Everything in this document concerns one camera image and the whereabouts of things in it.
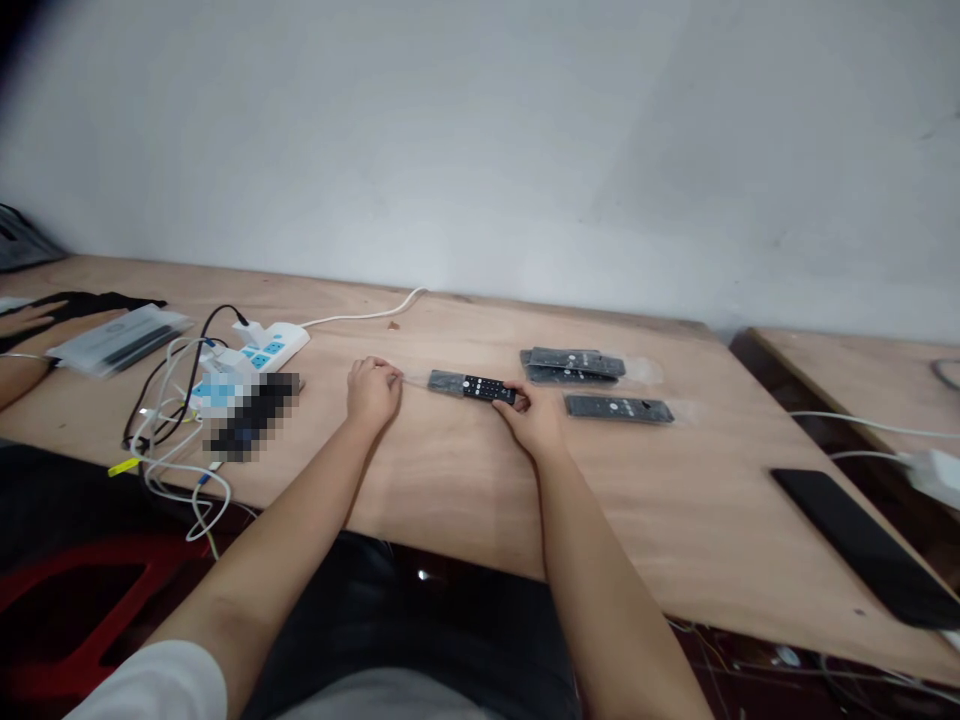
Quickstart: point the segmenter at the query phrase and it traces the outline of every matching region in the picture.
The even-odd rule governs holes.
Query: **yellow tag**
[[[107,475],[113,477],[114,475],[119,475],[122,472],[126,472],[130,468],[135,468],[140,461],[137,458],[130,458],[129,460],[124,460],[119,465],[114,465],[112,468],[107,470]]]

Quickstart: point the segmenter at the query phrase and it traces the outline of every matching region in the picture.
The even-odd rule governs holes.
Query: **power strip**
[[[208,375],[221,374],[221,384],[201,380],[190,394],[190,407],[201,415],[220,416],[228,412],[227,408],[242,401],[250,386],[260,384],[258,375],[278,372],[310,341],[310,333],[302,327],[282,322],[266,330],[251,322],[242,330],[237,328],[237,334],[247,342],[240,350],[218,349],[218,354],[201,356]]]
[[[277,372],[310,341],[310,333],[292,323],[274,323],[266,335],[269,342],[263,347],[248,342],[240,350],[259,372]]]

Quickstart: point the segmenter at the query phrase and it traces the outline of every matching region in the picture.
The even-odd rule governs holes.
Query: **sleeve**
[[[139,650],[64,720],[226,720],[227,685],[213,656],[184,640]]]

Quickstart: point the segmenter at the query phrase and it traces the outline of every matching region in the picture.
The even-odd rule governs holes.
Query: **red stool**
[[[7,696],[16,701],[84,698],[116,667],[101,665],[107,650],[130,626],[147,601],[162,589],[188,560],[204,557],[206,543],[188,543],[175,536],[116,537],[72,548],[0,579],[0,613],[45,580],[82,568],[140,566],[142,572],[119,602],[79,647],[54,662],[25,661],[0,668]],[[71,592],[89,592],[89,587]]]

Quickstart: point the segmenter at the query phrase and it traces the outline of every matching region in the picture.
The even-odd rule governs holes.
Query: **white shirt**
[[[134,653],[65,720],[225,720],[217,661],[183,640]],[[350,675],[291,708],[282,720],[500,720],[446,685],[401,668]]]

